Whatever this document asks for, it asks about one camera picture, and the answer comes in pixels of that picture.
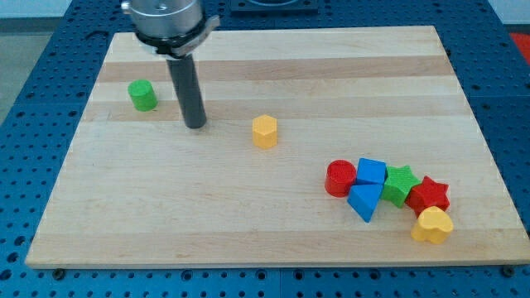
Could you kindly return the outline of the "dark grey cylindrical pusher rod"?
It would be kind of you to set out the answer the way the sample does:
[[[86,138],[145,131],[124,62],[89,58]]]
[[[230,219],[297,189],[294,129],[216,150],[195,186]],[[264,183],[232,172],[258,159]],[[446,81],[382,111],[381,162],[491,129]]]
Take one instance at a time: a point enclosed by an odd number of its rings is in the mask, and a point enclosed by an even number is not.
[[[185,125],[192,129],[203,127],[207,117],[193,56],[167,60],[166,64]]]

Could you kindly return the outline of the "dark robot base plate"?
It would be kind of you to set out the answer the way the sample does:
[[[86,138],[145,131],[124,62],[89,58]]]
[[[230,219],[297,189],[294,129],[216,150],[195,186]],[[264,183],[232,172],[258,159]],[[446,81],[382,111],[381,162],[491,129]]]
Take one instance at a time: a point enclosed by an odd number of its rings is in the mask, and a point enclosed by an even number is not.
[[[231,12],[317,12],[319,0],[228,0]]]

